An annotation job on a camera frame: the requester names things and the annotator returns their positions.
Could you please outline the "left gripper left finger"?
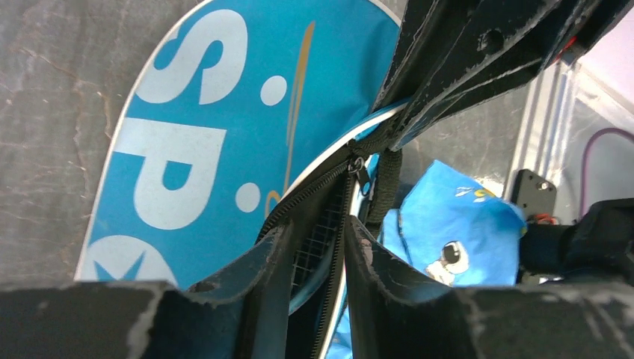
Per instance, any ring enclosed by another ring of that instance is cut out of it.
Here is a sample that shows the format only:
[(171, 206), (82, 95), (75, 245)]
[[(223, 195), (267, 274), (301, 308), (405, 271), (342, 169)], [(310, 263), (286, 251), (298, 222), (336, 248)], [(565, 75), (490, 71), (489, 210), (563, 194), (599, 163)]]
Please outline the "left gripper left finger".
[(282, 358), (290, 223), (182, 291), (162, 281), (1, 287), (3, 358)]

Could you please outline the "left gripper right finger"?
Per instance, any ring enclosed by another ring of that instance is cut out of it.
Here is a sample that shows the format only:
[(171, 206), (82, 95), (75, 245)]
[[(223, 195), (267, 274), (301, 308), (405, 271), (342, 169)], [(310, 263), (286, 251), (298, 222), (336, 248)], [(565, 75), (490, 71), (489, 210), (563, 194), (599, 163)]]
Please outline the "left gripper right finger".
[(631, 358), (633, 288), (617, 281), (449, 287), (345, 222), (355, 358)]

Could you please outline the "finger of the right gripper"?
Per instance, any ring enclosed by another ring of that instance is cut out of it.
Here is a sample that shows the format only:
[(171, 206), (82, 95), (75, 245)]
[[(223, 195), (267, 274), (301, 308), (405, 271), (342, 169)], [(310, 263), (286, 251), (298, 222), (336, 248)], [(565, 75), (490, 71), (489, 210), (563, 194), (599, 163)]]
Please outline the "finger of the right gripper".
[(388, 72), (388, 100), (407, 100), (388, 146), (521, 87), (559, 58), (575, 61), (631, 1), (409, 1)]
[(536, 77), (548, 45), (538, 39), (559, 1), (409, 1), (373, 107), (410, 99), (462, 111)]

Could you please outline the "blue badminton racket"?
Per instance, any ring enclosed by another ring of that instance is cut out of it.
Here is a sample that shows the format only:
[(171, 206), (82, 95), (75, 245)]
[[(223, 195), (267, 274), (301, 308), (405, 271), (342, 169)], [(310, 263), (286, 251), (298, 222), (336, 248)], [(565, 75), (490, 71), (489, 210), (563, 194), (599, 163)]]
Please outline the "blue badminton racket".
[(320, 288), (330, 271), (333, 242), (342, 216), (342, 194), (332, 194), (326, 207), (295, 252), (289, 315), (301, 308)]

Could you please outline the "blue sport racket bag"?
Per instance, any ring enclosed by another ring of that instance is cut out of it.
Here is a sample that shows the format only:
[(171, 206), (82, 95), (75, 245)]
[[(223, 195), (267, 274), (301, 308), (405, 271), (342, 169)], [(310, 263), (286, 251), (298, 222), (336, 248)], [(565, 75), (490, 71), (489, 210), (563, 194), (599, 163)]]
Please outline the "blue sport racket bag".
[[(398, 17), (379, 1), (205, 1), (151, 54), (121, 111), (79, 280), (190, 291), (290, 223), (295, 252), (326, 200), (364, 174), (345, 145), (396, 112), (372, 104)], [(313, 330), (324, 283), (297, 311)]]

